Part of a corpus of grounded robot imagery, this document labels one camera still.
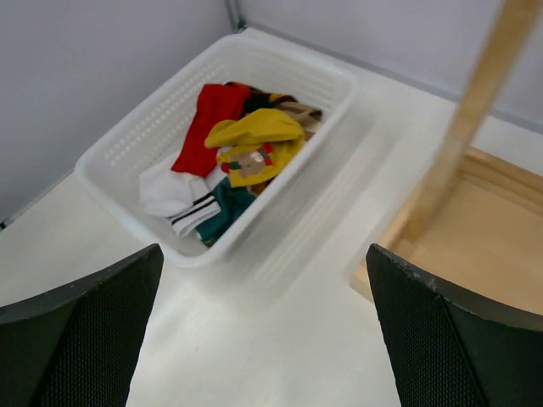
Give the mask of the yellow sock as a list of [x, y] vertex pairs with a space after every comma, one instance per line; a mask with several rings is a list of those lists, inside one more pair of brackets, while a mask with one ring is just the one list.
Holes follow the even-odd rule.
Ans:
[[305, 145], [305, 130], [278, 109], [258, 109], [240, 120], [223, 120], [205, 139], [219, 148], [217, 164], [232, 187], [249, 187], [276, 177]]

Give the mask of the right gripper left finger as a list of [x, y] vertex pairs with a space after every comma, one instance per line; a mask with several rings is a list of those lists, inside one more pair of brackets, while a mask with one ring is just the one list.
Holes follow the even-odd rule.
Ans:
[[1, 308], [3, 406], [124, 406], [160, 284], [152, 244]]

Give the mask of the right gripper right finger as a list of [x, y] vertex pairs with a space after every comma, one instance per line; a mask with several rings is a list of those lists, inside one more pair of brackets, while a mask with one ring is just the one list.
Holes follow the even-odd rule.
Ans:
[[403, 406], [540, 406], [542, 317], [372, 244], [372, 298]]

